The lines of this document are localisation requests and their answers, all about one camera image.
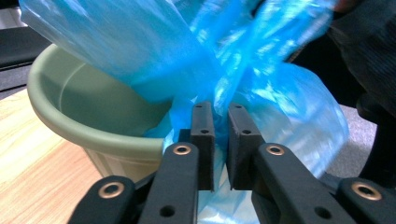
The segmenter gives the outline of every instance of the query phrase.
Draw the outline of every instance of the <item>plastic bag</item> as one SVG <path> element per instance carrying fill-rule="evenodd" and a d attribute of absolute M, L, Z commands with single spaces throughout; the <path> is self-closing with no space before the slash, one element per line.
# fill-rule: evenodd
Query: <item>plastic bag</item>
<path fill-rule="evenodd" d="M 214 193 L 199 193 L 200 223 L 257 223 L 249 191 L 230 191 L 224 160 L 228 104 L 244 105 L 267 142 L 289 147 L 321 175 L 347 140 L 338 104 L 311 72 L 284 61 L 322 35 L 334 1 L 22 0 L 22 19 L 58 46 L 172 108 L 147 136 L 164 148 L 213 103 Z"/>

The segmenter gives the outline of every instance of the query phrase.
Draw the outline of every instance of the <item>wooden table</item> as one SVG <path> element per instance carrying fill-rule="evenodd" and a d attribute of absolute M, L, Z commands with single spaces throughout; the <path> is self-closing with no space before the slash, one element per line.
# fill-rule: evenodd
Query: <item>wooden table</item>
<path fill-rule="evenodd" d="M 0 101 L 0 223 L 66 223 L 101 176 L 35 115 L 26 91 Z"/>

